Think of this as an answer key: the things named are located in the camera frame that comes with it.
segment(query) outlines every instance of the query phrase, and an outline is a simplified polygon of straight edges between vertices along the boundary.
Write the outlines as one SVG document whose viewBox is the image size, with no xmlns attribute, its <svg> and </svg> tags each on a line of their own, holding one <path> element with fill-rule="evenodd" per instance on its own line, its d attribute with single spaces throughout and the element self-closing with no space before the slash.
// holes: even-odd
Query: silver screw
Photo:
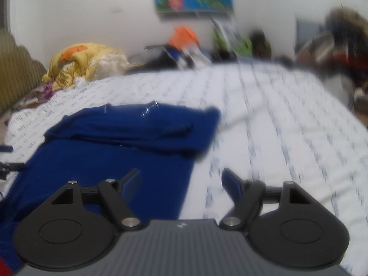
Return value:
<svg viewBox="0 0 368 276">
<path fill-rule="evenodd" d="M 237 226 L 240 224 L 240 222 L 240 219 L 237 217 L 226 217 L 222 220 L 222 223 L 227 226 Z"/>
<path fill-rule="evenodd" d="M 121 223 L 126 227 L 135 227 L 138 226 L 141 223 L 141 221 L 137 218 L 130 217 L 123 219 Z"/>
</svg>

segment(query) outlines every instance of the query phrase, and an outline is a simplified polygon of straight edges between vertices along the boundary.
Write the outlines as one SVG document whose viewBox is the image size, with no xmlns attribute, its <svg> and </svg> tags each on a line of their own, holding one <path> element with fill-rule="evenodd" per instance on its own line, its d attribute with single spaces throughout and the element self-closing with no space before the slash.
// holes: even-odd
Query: mattress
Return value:
<svg viewBox="0 0 368 276">
<path fill-rule="evenodd" d="M 0 155 L 0 161 L 27 161 L 44 132 L 64 115 L 107 103 L 153 100 L 221 111 L 213 142 L 194 165 L 181 219 L 219 221 L 231 209 L 221 185 L 224 168 L 269 186 L 293 180 L 348 228 L 343 268 L 356 276 L 368 274 L 368 132 L 312 73 L 235 63 L 91 83 L 78 78 L 74 89 L 12 116 L 6 143 L 14 152 Z M 0 183 L 4 196 L 14 178 Z M 265 206 L 264 211 L 274 208 Z"/>
</svg>

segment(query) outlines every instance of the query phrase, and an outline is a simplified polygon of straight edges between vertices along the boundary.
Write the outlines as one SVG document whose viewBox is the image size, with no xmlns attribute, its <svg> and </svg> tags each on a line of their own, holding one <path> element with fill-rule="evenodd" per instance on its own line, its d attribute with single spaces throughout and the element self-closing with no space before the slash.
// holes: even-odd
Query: folded blue garment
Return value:
<svg viewBox="0 0 368 276">
<path fill-rule="evenodd" d="M 142 221 L 177 219 L 195 156 L 208 148 L 219 116 L 214 108 L 156 102 L 105 105 L 65 116 L 45 133 L 45 143 L 0 203 L 0 257 L 13 271 L 20 267 L 11 244 L 14 228 L 69 180 L 95 186 L 138 168 L 142 185 L 129 204 L 133 212 Z"/>
</svg>

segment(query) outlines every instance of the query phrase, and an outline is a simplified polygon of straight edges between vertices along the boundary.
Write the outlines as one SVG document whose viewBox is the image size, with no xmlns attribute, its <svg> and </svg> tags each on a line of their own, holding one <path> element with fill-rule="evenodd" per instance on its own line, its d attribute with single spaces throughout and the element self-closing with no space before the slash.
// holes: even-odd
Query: headboard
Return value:
<svg viewBox="0 0 368 276">
<path fill-rule="evenodd" d="M 32 60 L 25 47 L 0 29 L 0 115 L 41 82 L 43 65 Z"/>
</svg>

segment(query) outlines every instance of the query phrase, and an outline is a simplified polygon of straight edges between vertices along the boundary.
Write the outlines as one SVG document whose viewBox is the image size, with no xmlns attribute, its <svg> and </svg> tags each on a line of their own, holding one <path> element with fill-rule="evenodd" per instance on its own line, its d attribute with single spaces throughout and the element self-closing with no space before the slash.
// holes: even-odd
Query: white wall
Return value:
<svg viewBox="0 0 368 276">
<path fill-rule="evenodd" d="M 173 27 L 186 24 L 205 47 L 212 45 L 209 19 L 160 21 L 153 0 L 11 0 L 11 30 L 17 43 L 46 67 L 52 55 L 78 42 L 95 42 L 127 54 L 165 43 Z M 111 13 L 111 8 L 123 11 Z M 240 30 L 254 26 L 252 0 L 234 0 Z"/>
<path fill-rule="evenodd" d="M 294 56 L 296 17 L 324 22 L 330 9 L 349 6 L 368 18 L 368 0 L 255 0 L 255 22 L 271 43 L 275 55 Z"/>
</svg>

